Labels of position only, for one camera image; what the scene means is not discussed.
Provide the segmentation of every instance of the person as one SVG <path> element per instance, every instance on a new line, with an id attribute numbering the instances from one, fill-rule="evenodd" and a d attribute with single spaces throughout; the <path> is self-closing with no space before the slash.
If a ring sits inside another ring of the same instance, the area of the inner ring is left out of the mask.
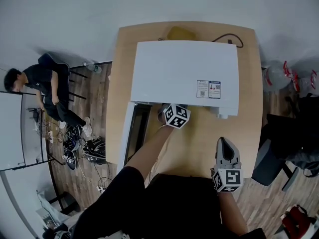
<path id="1" fill-rule="evenodd" d="M 80 216 L 72 239 L 266 238 L 262 229 L 248 233 L 232 193 L 217 195 L 212 179 L 158 174 L 145 188 L 173 130 L 162 125 L 137 151 Z"/>
<path id="2" fill-rule="evenodd" d="M 90 118 L 84 120 L 70 111 L 68 77 L 58 68 L 48 69 L 41 65 L 33 65 L 23 72 L 12 68 L 4 77 L 4 87 L 8 92 L 20 92 L 23 86 L 36 89 L 36 99 L 42 110 L 60 122 L 60 128 L 66 123 L 72 127 L 80 126 L 87 137 L 92 134 Z"/>

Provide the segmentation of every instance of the wooden table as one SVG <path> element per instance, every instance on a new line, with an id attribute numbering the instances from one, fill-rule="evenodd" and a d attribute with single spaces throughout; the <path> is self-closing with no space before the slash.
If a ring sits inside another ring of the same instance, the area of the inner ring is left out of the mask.
<path id="1" fill-rule="evenodd" d="M 106 160 L 118 163 L 127 104 L 131 96 L 133 68 L 137 43 L 166 38 L 173 26 L 193 31 L 200 41 L 234 33 L 243 43 L 238 48 L 239 111 L 238 116 L 218 119 L 208 108 L 189 107 L 191 119 L 181 130 L 174 130 L 163 147 L 155 173 L 210 178 L 210 168 L 215 164 L 218 138 L 231 140 L 240 151 L 244 177 L 251 177 L 259 145 L 262 124 L 262 76 L 259 49 L 255 31 L 249 28 L 210 22 L 158 22 L 122 27 L 119 29 L 115 56 L 112 64 L 106 115 Z M 218 42 L 236 37 L 227 36 Z M 146 140 L 158 129 L 157 110 L 152 107 Z"/>

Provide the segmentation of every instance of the sneaker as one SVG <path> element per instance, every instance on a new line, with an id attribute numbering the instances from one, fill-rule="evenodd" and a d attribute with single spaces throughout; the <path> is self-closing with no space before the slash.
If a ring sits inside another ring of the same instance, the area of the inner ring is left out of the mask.
<path id="1" fill-rule="evenodd" d="M 65 122 L 65 121 L 60 121 L 60 122 L 59 122 L 59 128 L 60 128 L 60 129 L 64 129 L 65 126 L 66 126 L 66 122 Z"/>
<path id="2" fill-rule="evenodd" d="M 83 132 L 85 133 L 86 137 L 90 137 L 92 134 L 91 120 L 89 117 L 85 117 L 84 121 L 85 121 L 85 126 L 82 127 Z"/>

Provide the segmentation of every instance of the black shirt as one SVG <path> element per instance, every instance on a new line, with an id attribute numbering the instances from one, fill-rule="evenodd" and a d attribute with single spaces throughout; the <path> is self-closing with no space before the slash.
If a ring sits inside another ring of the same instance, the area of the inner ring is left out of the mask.
<path id="1" fill-rule="evenodd" d="M 238 238 L 221 224 L 211 179 L 157 175 L 144 187 L 141 173 L 125 167 L 80 216 L 73 239 L 98 239 L 118 231 L 130 239 Z M 241 238 L 265 238 L 261 229 Z"/>
<path id="2" fill-rule="evenodd" d="M 41 65 L 33 65 L 23 71 L 28 78 L 27 87 L 40 90 L 45 96 L 51 95 L 52 70 Z"/>

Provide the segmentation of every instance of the black chair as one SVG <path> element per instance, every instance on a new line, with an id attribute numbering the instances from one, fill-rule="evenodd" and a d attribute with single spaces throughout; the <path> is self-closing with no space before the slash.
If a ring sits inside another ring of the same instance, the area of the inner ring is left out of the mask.
<path id="1" fill-rule="evenodd" d="M 59 71 L 60 73 L 63 73 L 65 74 L 67 77 L 68 77 L 68 82 L 74 82 L 73 80 L 70 80 L 70 74 L 76 74 L 76 75 L 79 75 L 83 78 L 87 78 L 85 75 L 83 74 L 79 74 L 77 72 L 74 72 L 72 70 L 70 70 L 70 67 L 67 63 L 59 60 L 58 58 L 53 58 L 49 53 L 44 53 L 41 57 L 39 57 L 38 59 L 38 63 L 39 65 L 43 65 L 47 68 L 50 68 L 50 69 L 53 69 L 55 71 Z M 82 98 L 82 99 L 85 99 L 85 97 L 83 96 L 80 96 L 80 95 L 77 95 L 73 92 L 70 92 L 69 91 L 69 94 L 72 95 L 72 96 L 75 96 L 75 97 L 79 97 L 79 98 Z"/>
<path id="2" fill-rule="evenodd" d="M 269 186 L 280 173 L 285 172 L 288 177 L 287 182 L 282 188 L 286 192 L 294 182 L 298 175 L 299 168 L 295 168 L 292 172 L 286 165 L 285 160 L 277 159 L 271 150 L 271 140 L 269 140 L 269 125 L 265 125 L 261 130 L 259 150 L 253 171 L 252 179 L 264 186 Z"/>

